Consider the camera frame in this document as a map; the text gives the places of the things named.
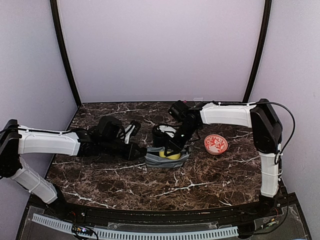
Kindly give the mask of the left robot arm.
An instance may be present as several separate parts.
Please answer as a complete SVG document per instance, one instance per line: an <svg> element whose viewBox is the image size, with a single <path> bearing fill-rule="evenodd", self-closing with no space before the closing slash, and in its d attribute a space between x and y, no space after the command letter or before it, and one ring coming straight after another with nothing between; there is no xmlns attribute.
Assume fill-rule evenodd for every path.
<svg viewBox="0 0 320 240"><path fill-rule="evenodd" d="M25 154L54 154L73 157L116 155L133 161L147 154L145 147L132 142L131 137L141 124L133 120L127 127L112 116L103 116L89 129L74 128L53 131L22 126L10 119L0 131L0 176L16 181L36 195L60 218L67 218L70 206L61 191L34 171L22 158Z"/></svg>

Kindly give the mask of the yellow sponge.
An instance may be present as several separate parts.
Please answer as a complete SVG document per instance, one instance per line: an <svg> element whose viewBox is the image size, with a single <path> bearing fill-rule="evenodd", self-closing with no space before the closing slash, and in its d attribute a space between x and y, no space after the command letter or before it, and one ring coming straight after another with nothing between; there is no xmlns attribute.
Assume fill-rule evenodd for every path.
<svg viewBox="0 0 320 240"><path fill-rule="evenodd" d="M169 160L178 160L181 157L181 153L171 154L171 152L165 153L164 150L159 151L159 157L169 159Z"/></svg>

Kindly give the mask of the right black frame post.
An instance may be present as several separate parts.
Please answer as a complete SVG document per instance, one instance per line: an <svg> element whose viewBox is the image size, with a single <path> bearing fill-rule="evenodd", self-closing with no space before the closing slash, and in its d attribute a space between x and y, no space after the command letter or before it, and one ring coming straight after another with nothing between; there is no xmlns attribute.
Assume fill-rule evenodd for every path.
<svg viewBox="0 0 320 240"><path fill-rule="evenodd" d="M257 41L256 51L252 63L252 68L250 71L250 75L248 78L247 86L244 92L244 96L242 99L243 103L248 103L250 100L250 96L252 94L255 80L258 74L261 58L263 55L263 50L265 46L266 36L268 32L269 20L271 15L271 8L272 8L272 0L265 0L264 1L264 8L261 20L261 27L259 31L259 37Z"/></svg>

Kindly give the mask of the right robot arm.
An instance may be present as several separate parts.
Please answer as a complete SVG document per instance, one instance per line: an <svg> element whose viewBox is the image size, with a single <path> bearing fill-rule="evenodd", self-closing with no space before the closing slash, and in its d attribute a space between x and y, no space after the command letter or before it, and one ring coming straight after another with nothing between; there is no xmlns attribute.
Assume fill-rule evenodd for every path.
<svg viewBox="0 0 320 240"><path fill-rule="evenodd" d="M265 197L255 205L255 213L266 217L275 208L271 198L279 191L282 156L296 130L296 120L293 119L291 134L283 142L284 127L275 107L293 115L286 106L265 98L245 103L202 101L194 106L178 100L168 110L171 117L179 123L178 126L166 126L162 123L158 127L165 136L164 155L168 157L181 152L196 132L205 127L221 125L247 129L260 159L260 194Z"/></svg>

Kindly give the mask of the left black frame post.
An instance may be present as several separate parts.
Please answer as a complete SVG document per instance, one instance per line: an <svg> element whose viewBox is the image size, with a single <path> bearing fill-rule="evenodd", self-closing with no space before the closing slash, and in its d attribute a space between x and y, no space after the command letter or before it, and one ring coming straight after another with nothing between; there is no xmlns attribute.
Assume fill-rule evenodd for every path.
<svg viewBox="0 0 320 240"><path fill-rule="evenodd" d="M68 84L69 84L74 102L75 102L76 106L79 108L82 105L82 101L81 101L80 94L79 94L77 86L76 86L76 81L75 81L73 73L72 73L72 68L71 68L69 56L67 53L66 43L64 40L64 34L63 34L63 29L62 29L60 14L59 14L58 1L57 0L50 0L49 2L50 2L54 30L55 30L55 34L56 34L56 39L57 39L63 67L65 70L65 74L66 74L66 77L68 80Z"/></svg>

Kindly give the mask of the grey zipper pouch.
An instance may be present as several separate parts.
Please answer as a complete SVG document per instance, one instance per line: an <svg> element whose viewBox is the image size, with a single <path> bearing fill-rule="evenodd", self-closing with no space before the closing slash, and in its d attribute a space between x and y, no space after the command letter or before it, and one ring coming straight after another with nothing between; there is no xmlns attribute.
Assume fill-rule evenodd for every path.
<svg viewBox="0 0 320 240"><path fill-rule="evenodd" d="M164 147L148 147L145 163L153 168L178 168L188 160L190 153L184 148L179 154L164 155Z"/></svg>

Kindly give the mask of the black frame post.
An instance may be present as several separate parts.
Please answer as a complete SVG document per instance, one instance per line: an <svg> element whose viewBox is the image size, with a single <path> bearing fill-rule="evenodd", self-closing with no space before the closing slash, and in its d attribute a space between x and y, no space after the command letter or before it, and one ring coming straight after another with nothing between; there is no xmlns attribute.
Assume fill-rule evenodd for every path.
<svg viewBox="0 0 320 240"><path fill-rule="evenodd" d="M67 53L66 43L64 40L64 34L63 34L63 29L62 29L60 14L59 14L58 1L57 0L50 0L49 2L50 2L54 30L55 30L55 34L56 34L56 39L57 39L63 67L65 70L65 74L66 74L66 77L68 80L68 84L69 84L74 102L75 102L76 106L79 108L82 105L82 101L81 101L80 94L79 94L77 86L76 86L76 81L75 81L73 73L72 73L72 68L71 68L69 56Z"/></svg>
<svg viewBox="0 0 320 240"><path fill-rule="evenodd" d="M272 0L265 0L264 1L264 8L261 20L261 27L259 31L259 37L257 41L256 51L252 63L252 68L250 71L250 75L248 78L247 86L244 92L244 96L242 99L243 103L248 103L250 100L250 96L252 94L255 80L258 74L261 58L263 55L263 50L265 46L266 36L268 32L269 20L271 15L271 8L272 8Z"/></svg>

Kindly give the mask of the black front table rail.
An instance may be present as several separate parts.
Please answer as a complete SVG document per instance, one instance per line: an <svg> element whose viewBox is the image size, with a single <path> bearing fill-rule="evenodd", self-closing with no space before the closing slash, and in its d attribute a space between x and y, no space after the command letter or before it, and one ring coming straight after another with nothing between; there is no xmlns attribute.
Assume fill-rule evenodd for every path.
<svg viewBox="0 0 320 240"><path fill-rule="evenodd" d="M205 221L246 223L260 218L258 203L198 210L145 211L121 210L69 203L68 215L62 219L81 224L106 225L111 222L129 224L184 224Z"/></svg>

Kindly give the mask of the dark green mug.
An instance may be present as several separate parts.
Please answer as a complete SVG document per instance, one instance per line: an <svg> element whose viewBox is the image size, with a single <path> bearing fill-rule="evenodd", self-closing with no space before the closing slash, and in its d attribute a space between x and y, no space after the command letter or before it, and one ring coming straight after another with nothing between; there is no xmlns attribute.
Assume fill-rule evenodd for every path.
<svg viewBox="0 0 320 240"><path fill-rule="evenodd" d="M156 148L164 147L166 141L170 138L170 136L163 134L156 130L156 127L159 125L156 125L152 128L152 140L153 140L153 146Z"/></svg>

